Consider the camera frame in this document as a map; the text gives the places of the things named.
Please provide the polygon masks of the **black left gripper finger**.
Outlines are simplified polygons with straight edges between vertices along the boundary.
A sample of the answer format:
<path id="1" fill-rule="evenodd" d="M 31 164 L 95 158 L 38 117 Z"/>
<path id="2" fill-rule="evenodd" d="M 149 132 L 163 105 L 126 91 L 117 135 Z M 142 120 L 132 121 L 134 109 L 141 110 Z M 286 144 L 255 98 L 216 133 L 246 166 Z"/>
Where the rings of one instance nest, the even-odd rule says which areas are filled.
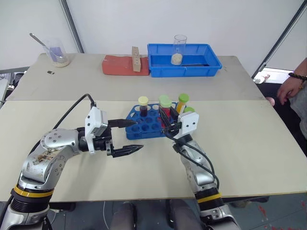
<path id="1" fill-rule="evenodd" d="M 120 149 L 112 150 L 112 157 L 113 158 L 117 158 L 117 157 L 131 155 L 134 152 L 137 152 L 138 150 L 140 150 L 141 148 L 143 148 L 143 145 L 127 145 L 127 146 L 123 146 Z"/>
<path id="2" fill-rule="evenodd" d="M 108 120 L 108 126 L 110 128 L 113 128 L 113 127 L 126 128 L 126 127 L 133 126 L 135 124 L 137 124 L 136 121 L 129 120 L 129 119 L 113 119 L 113 120 Z"/>

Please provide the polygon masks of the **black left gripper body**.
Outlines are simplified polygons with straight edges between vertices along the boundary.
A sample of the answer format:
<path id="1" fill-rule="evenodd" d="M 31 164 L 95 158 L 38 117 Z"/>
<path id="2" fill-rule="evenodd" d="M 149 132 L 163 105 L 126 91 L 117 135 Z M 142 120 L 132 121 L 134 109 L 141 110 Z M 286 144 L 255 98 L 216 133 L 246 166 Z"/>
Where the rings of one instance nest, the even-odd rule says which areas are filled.
<path id="1" fill-rule="evenodd" d="M 94 150 L 106 151 L 107 156 L 113 155 L 113 142 L 111 128 L 108 127 L 100 136 L 93 139 Z"/>

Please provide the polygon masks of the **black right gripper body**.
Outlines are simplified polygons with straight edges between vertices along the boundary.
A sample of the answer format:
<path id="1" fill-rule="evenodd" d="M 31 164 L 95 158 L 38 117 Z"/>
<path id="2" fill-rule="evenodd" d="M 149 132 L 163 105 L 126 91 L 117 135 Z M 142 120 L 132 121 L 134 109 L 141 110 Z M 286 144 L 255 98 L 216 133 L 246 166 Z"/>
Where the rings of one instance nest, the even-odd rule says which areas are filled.
<path id="1" fill-rule="evenodd" d="M 162 121 L 162 131 L 166 137 L 174 138 L 182 128 L 181 122 L 165 123 Z"/>

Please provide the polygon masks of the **person hand with bracelet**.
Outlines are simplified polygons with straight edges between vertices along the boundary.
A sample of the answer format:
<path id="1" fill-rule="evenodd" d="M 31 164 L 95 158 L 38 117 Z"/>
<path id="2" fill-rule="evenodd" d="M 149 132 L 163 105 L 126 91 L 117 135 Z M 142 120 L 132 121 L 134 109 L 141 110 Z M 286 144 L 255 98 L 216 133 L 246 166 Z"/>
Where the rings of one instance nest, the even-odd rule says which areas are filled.
<path id="1" fill-rule="evenodd" d="M 277 98 L 281 105 L 284 105 L 289 98 L 294 97 L 303 85 L 303 80 L 298 78 L 289 77 L 279 88 Z"/>

